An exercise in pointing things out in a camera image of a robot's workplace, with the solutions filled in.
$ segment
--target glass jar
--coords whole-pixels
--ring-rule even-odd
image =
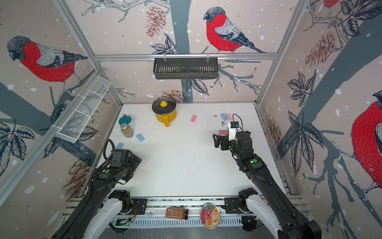
[[[134,135],[133,129],[126,123],[121,124],[121,132],[126,138],[131,138]]]

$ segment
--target pink eraser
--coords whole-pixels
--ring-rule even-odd
[[[191,122],[195,123],[195,120],[196,120],[196,115],[193,115],[192,118],[191,118]]]
[[[232,120],[232,117],[231,117],[231,114],[230,114],[230,113],[226,113],[225,116],[227,116],[227,119],[228,119],[229,121]]]
[[[219,135],[227,136],[228,135],[228,131],[227,130],[219,130]]]

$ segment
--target blue eraser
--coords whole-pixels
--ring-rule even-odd
[[[120,149],[120,148],[122,148],[122,147],[123,147],[123,143],[119,143],[119,144],[117,145],[117,147],[115,147],[115,149],[118,150],[118,149]]]
[[[137,134],[137,138],[139,139],[139,141],[143,141],[144,140],[144,137],[139,133]]]
[[[220,116],[222,117],[223,120],[228,120],[227,116],[225,116],[225,113],[221,113]]]

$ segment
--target pot handle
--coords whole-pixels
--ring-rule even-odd
[[[165,121],[165,125],[166,125],[166,127],[170,126],[170,125],[168,124],[168,117],[167,117],[167,116],[163,116],[163,119],[164,119],[164,121]]]

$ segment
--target bird head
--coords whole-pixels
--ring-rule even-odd
[[[207,20],[209,23],[211,23],[217,15],[225,15],[225,11],[221,7],[210,8],[204,15],[203,20]]]
[[[375,96],[377,100],[382,103],[382,91],[375,93],[373,96]]]
[[[31,40],[24,36],[15,36],[14,38],[10,39],[6,47],[12,60],[26,60],[24,55],[24,46],[30,42]]]

